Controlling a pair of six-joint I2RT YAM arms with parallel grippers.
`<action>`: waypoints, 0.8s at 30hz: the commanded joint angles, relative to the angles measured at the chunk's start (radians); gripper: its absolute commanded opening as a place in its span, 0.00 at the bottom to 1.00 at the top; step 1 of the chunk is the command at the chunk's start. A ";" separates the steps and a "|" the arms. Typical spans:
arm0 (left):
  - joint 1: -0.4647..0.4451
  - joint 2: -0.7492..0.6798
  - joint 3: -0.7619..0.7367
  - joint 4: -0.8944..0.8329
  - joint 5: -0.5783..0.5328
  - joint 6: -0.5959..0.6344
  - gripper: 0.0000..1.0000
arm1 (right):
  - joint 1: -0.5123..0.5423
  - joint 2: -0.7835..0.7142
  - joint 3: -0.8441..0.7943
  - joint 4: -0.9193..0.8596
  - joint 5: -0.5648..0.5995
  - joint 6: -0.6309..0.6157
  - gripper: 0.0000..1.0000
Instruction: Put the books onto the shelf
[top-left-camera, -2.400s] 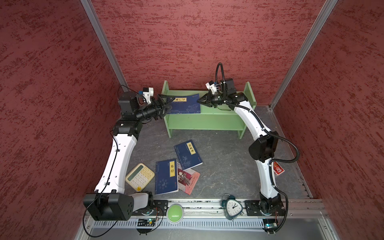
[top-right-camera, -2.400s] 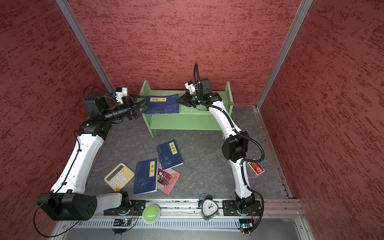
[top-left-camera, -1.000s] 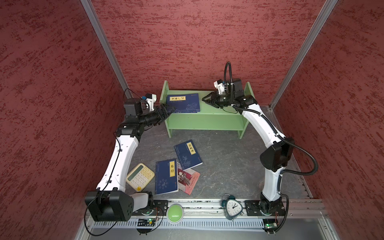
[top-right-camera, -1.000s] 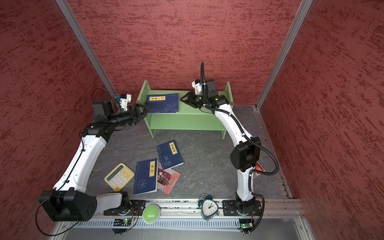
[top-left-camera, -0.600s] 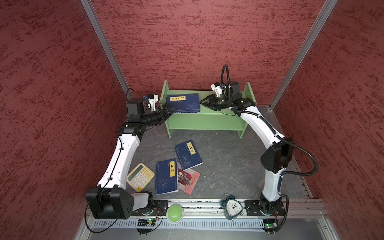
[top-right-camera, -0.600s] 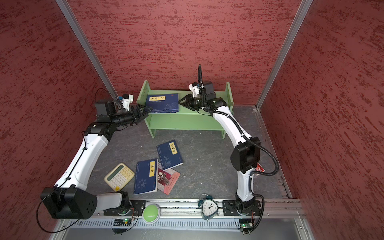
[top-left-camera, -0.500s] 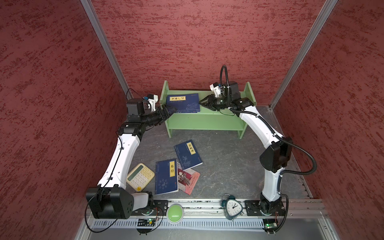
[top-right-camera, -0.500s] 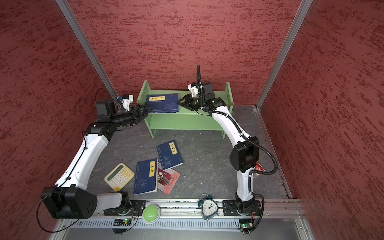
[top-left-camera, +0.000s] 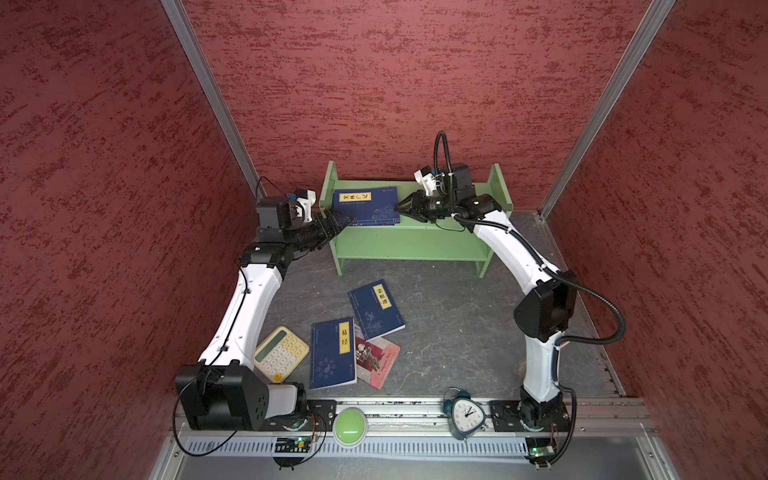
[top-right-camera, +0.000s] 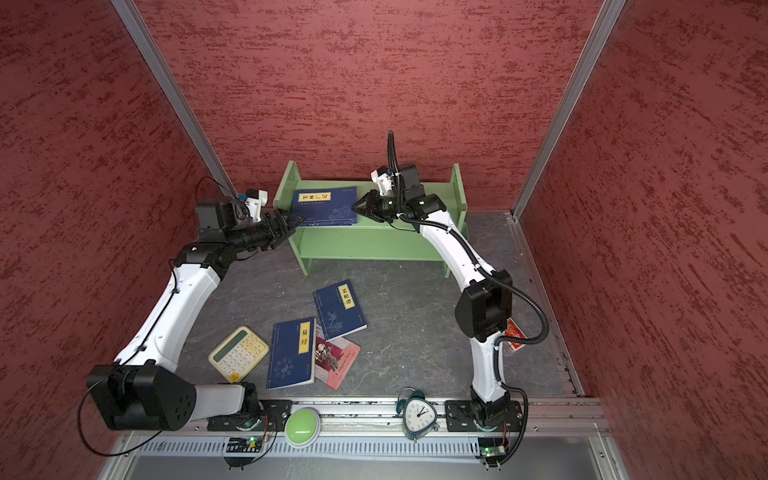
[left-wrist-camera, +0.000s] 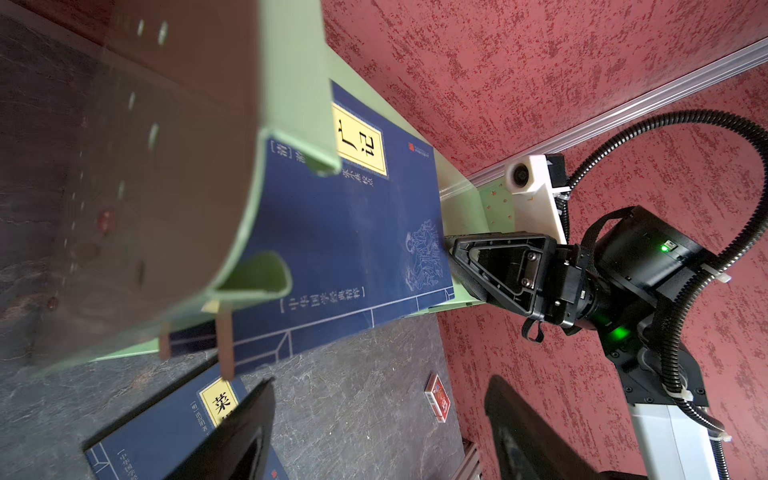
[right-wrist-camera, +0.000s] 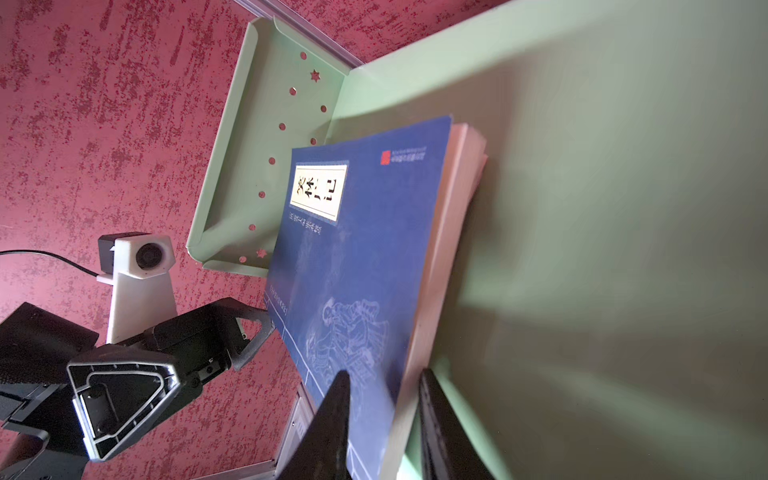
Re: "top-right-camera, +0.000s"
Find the blue book Xiaolin Guangji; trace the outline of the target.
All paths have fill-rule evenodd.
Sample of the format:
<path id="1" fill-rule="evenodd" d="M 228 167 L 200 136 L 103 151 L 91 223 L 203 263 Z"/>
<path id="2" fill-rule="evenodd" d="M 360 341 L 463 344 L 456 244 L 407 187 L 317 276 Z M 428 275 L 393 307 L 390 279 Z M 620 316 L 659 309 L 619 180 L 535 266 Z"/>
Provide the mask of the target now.
<path id="1" fill-rule="evenodd" d="M 302 216 L 307 227 L 351 226 L 358 222 L 352 209 L 357 200 L 355 187 L 297 190 L 290 211 Z"/>

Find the blue book Yijing yellow label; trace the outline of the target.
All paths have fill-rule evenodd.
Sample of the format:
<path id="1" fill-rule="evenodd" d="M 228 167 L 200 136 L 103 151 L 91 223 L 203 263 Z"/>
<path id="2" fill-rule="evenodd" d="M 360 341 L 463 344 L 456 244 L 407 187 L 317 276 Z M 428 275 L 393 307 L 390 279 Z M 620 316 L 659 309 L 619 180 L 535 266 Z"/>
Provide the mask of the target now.
<path id="1" fill-rule="evenodd" d="M 315 329 L 314 317 L 274 325 L 270 343 L 268 390 L 314 382 Z"/>

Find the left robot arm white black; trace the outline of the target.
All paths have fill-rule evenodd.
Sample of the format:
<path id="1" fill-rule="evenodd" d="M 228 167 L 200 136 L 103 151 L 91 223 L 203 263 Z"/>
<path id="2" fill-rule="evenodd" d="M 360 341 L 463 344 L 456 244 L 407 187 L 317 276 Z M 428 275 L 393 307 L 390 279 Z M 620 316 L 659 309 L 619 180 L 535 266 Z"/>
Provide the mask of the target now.
<path id="1" fill-rule="evenodd" d="M 194 385 L 177 375 L 183 345 L 230 266 L 274 249 L 302 225 L 301 214 L 261 210 L 258 199 L 219 197 L 198 203 L 198 237 L 171 262 L 165 290 L 134 338 L 86 381 L 107 428 L 177 431 L 219 418 L 254 424 L 263 409 L 251 383 Z"/>

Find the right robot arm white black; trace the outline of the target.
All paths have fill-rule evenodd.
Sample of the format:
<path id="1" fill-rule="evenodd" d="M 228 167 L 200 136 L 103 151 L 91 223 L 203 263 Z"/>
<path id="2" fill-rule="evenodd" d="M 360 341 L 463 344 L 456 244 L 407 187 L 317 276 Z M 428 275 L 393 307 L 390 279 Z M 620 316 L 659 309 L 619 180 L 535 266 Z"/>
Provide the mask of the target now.
<path id="1" fill-rule="evenodd" d="M 511 278 L 474 250 L 441 198 L 425 191 L 413 165 L 380 167 L 371 179 L 375 188 L 353 210 L 378 223 L 399 220 L 410 225 L 440 254 L 458 283 L 461 296 L 454 314 L 470 339 L 473 362 L 471 415 L 481 429 L 490 430 L 514 410 L 510 393 L 502 387 L 502 354 L 495 344 L 511 316 L 511 293 L 506 289 Z"/>

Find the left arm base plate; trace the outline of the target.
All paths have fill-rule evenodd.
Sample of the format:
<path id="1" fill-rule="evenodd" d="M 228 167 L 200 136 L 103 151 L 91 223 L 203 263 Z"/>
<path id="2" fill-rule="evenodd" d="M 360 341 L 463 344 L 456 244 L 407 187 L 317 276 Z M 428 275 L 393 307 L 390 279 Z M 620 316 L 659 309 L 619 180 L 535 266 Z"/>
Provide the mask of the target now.
<path id="1" fill-rule="evenodd" d="M 207 430 L 235 433 L 282 432 L 291 415 L 292 406 L 291 400 L 261 400 L 255 411 L 209 418 Z"/>

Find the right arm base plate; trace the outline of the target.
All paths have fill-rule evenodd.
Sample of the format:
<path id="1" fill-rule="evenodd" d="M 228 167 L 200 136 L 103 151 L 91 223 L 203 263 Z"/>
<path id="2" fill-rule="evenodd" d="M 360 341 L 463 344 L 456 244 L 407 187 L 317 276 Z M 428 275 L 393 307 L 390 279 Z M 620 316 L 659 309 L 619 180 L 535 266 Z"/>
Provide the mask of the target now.
<path id="1" fill-rule="evenodd" d="M 519 432 L 522 407 L 519 402 L 499 399 L 486 404 L 479 400 L 447 400 L 445 420 L 449 432 Z"/>

